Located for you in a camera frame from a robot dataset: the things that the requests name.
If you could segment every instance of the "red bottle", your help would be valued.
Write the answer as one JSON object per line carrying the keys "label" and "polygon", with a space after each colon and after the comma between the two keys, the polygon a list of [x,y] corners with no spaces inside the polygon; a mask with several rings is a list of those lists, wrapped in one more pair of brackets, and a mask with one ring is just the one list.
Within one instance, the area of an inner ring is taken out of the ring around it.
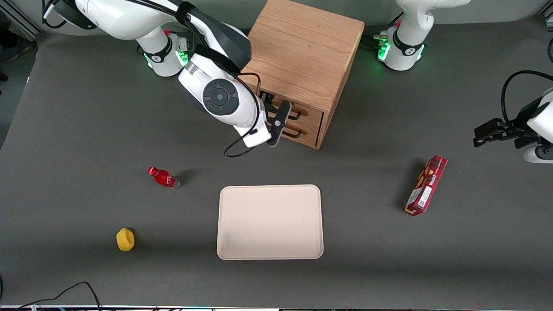
{"label": "red bottle", "polygon": [[180,187],[180,181],[164,169],[156,169],[155,167],[150,167],[148,169],[148,174],[154,177],[156,183],[166,188],[176,190]]}

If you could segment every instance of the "wooden drawer unit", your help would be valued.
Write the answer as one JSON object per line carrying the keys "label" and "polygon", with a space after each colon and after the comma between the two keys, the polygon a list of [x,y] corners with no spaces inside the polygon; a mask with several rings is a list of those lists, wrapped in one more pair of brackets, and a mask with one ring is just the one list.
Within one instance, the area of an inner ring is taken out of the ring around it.
{"label": "wooden drawer unit", "polygon": [[[363,28],[359,20],[290,0],[267,1],[248,34],[252,60],[243,72],[259,74],[274,105],[292,103],[283,137],[321,148]],[[241,78],[257,86],[256,77]]]}

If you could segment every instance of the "black metal handle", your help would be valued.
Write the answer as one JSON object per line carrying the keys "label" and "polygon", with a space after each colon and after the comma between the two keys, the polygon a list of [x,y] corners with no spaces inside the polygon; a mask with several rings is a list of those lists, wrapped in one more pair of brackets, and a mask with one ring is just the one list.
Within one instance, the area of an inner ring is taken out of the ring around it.
{"label": "black metal handle", "polygon": [[301,131],[298,131],[298,133],[296,135],[287,133],[286,131],[282,131],[282,135],[286,135],[286,136],[291,137],[291,138],[300,138],[300,136],[302,134],[303,134],[303,132],[301,132]]}
{"label": "black metal handle", "polygon": [[293,116],[288,116],[288,119],[296,121],[296,120],[298,120],[300,117],[301,117],[301,111],[298,111],[298,115],[297,115],[297,116],[295,116],[295,117],[293,117]]}

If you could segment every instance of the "green led light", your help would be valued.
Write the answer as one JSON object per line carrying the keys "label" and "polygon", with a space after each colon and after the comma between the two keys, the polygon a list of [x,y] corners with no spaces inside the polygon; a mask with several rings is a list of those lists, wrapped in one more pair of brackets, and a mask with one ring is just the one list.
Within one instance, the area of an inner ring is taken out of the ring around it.
{"label": "green led light", "polygon": [[390,44],[386,42],[386,44],[384,44],[378,51],[378,58],[384,61],[386,59],[386,56],[388,56],[389,50],[390,50]]}
{"label": "green led light", "polygon": [[417,60],[419,60],[420,57],[422,56],[422,50],[424,50],[424,44],[420,47],[419,56],[416,57]]}
{"label": "green led light", "polygon": [[146,61],[148,62],[148,67],[152,68],[152,64],[150,63],[150,60],[148,59],[148,57],[146,56],[146,53],[144,53],[144,58],[146,58]]}
{"label": "green led light", "polygon": [[179,58],[179,62],[182,66],[186,66],[186,64],[188,64],[188,53],[187,52],[175,51],[175,55]]}

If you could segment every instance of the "black cable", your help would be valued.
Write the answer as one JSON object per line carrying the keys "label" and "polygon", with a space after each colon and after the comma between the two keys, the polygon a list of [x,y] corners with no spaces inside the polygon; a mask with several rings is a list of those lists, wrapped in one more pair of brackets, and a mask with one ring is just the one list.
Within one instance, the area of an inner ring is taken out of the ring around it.
{"label": "black cable", "polygon": [[539,72],[539,71],[534,71],[534,70],[521,70],[521,71],[517,71],[515,73],[513,73],[508,79],[507,81],[505,81],[505,84],[503,85],[503,89],[501,91],[501,113],[503,114],[503,118],[505,119],[505,123],[507,124],[507,126],[509,127],[509,129],[515,134],[517,135],[518,137],[524,139],[525,141],[532,141],[529,137],[526,137],[524,136],[522,133],[520,133],[520,131],[517,131],[515,130],[514,126],[513,126],[513,123],[511,122],[511,120],[509,120],[509,117],[507,116],[507,109],[505,108],[505,94],[507,93],[507,87],[509,86],[509,83],[518,75],[521,75],[521,74],[530,74],[530,75],[535,75],[535,76],[540,76],[540,77],[543,77],[543,78],[546,78],[550,81],[553,81],[553,76],[551,75],[548,75],[548,74],[545,74],[543,72]]}
{"label": "black cable", "polygon": [[243,140],[246,136],[248,136],[254,129],[255,129],[255,126],[257,125],[257,122],[259,121],[259,116],[261,115],[261,110],[259,109],[259,105],[261,103],[259,103],[257,101],[257,96],[254,94],[254,92],[252,91],[252,89],[249,88],[249,86],[244,82],[242,81],[242,79],[240,79],[238,77],[238,75],[234,75],[234,78],[236,80],[238,80],[238,82],[240,82],[248,91],[249,93],[252,95],[252,98],[253,98],[253,101],[255,102],[255,107],[257,108],[257,114],[255,116],[255,121],[253,122],[253,125],[252,127],[248,130],[248,132],[246,132],[244,135],[240,136],[239,139],[235,140],[233,143],[231,143],[227,149],[225,149],[225,151],[223,152],[223,154],[228,157],[228,158],[238,158],[238,157],[241,157],[243,155],[246,155],[248,154],[250,151],[252,151],[253,149],[255,149],[255,147],[251,147],[250,149],[240,153],[240,154],[234,154],[234,155],[228,155],[227,152],[232,148],[234,147],[234,145],[236,145],[239,141]]}
{"label": "black cable", "polygon": [[61,295],[65,294],[67,291],[69,291],[69,290],[71,290],[71,289],[73,289],[73,288],[75,288],[75,287],[77,287],[81,284],[86,284],[88,286],[88,288],[92,292],[92,295],[94,296],[94,300],[96,302],[96,305],[98,306],[98,310],[101,310],[101,305],[100,305],[100,301],[98,300],[98,296],[96,296],[96,292],[94,291],[94,289],[92,289],[92,286],[90,286],[90,284],[88,282],[79,282],[79,283],[71,286],[70,288],[64,290],[63,292],[59,293],[59,295],[57,295],[55,298],[47,298],[47,299],[41,299],[41,300],[33,301],[33,302],[30,302],[30,303],[24,304],[21,307],[16,308],[16,309],[23,309],[23,308],[28,307],[30,305],[41,303],[41,302],[44,302],[44,301],[56,300],[56,299],[60,298]]}
{"label": "black cable", "polygon": [[403,15],[403,12],[399,13],[399,15],[396,16],[396,17],[388,24],[388,26],[393,25],[402,15]]}
{"label": "black cable", "polygon": [[44,18],[44,14],[46,14],[46,11],[48,11],[48,8],[52,5],[52,6],[55,6],[60,0],[49,0],[48,3],[44,3],[44,0],[42,0],[42,15],[40,16],[40,20],[42,21],[43,24],[45,24],[46,26],[52,28],[52,29],[58,29],[60,27],[62,27],[63,25],[65,25],[67,23],[66,20],[64,20],[63,22],[59,23],[58,25],[56,26],[52,26],[50,25],[50,23],[48,23],[48,21]]}
{"label": "black cable", "polygon": [[359,41],[359,43],[363,44],[364,46],[368,47],[369,49],[375,50],[377,47],[374,46],[374,44],[368,44],[366,42],[363,42],[363,40]]}
{"label": "black cable", "polygon": [[[258,81],[258,82],[261,82],[261,77],[260,77],[258,74],[253,73],[253,72],[244,72],[244,73],[240,73],[240,74],[238,74],[238,75],[240,75],[240,76],[255,76],[255,77],[257,77],[257,81]],[[242,81],[242,79],[240,79],[240,78],[237,78],[237,79],[238,79],[244,86],[246,86],[246,88],[247,88],[249,91],[251,91],[251,89],[250,89],[247,85],[245,85],[245,83]],[[245,135],[241,136],[239,139],[237,139],[237,140],[235,140],[234,142],[232,142],[232,143],[225,149],[224,155],[225,155],[226,157],[229,157],[229,158],[238,158],[238,157],[241,157],[241,156],[244,156],[244,155],[248,154],[250,151],[252,151],[253,149],[255,149],[255,147],[252,147],[252,148],[249,148],[249,149],[247,149],[246,151],[244,151],[244,152],[242,152],[242,153],[240,153],[240,154],[234,154],[234,155],[228,155],[228,154],[227,154],[227,152],[228,152],[232,147],[234,147],[234,145],[236,145],[238,142],[240,142],[241,140],[243,140],[244,137],[246,137],[246,136],[252,131],[252,129],[255,128],[255,125],[257,124],[257,121],[259,120],[259,115],[260,115],[259,105],[256,105],[256,107],[257,107],[257,117],[255,118],[255,122],[254,122],[254,124],[253,124],[253,127],[252,127]]]}
{"label": "black cable", "polygon": [[551,55],[551,48],[553,47],[553,39],[549,41],[549,44],[547,45],[547,55],[549,56],[549,60],[553,63],[553,55]]}

